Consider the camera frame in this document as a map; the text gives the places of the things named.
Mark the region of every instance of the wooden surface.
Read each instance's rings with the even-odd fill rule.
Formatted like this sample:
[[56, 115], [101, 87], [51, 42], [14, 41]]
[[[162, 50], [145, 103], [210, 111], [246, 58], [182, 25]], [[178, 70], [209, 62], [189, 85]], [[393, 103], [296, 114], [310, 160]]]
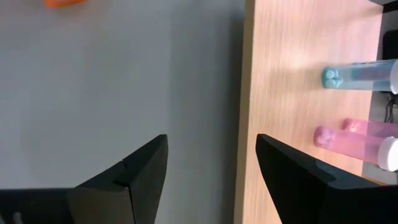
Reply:
[[235, 224], [280, 223], [257, 133], [361, 175], [362, 162], [316, 148], [312, 136], [321, 124], [368, 119], [370, 91], [324, 90], [320, 74], [325, 65], [376, 59], [381, 12], [366, 0], [246, 1]]

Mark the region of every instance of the gray surface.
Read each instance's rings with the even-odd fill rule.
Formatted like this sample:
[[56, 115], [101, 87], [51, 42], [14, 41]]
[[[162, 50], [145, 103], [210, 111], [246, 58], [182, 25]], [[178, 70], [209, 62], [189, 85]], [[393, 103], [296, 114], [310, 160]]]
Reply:
[[0, 187], [71, 187], [160, 133], [157, 223], [231, 223], [241, 0], [0, 3]]

